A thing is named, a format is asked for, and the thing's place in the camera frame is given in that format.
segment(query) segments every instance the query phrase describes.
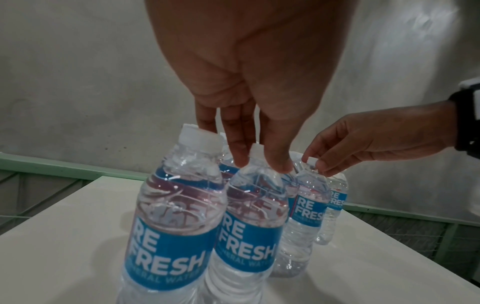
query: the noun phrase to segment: gray wall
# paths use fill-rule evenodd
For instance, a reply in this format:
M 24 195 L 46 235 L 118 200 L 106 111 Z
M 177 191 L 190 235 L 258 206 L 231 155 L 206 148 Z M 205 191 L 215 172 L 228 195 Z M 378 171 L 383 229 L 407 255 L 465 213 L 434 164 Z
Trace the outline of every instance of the gray wall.
M 477 0 L 364 0 L 320 109 L 292 149 L 347 113 L 444 100 L 480 75 Z M 151 171 L 194 123 L 138 0 L 0 2 L 0 151 Z M 347 172 L 350 201 L 479 221 L 480 161 L 443 153 Z

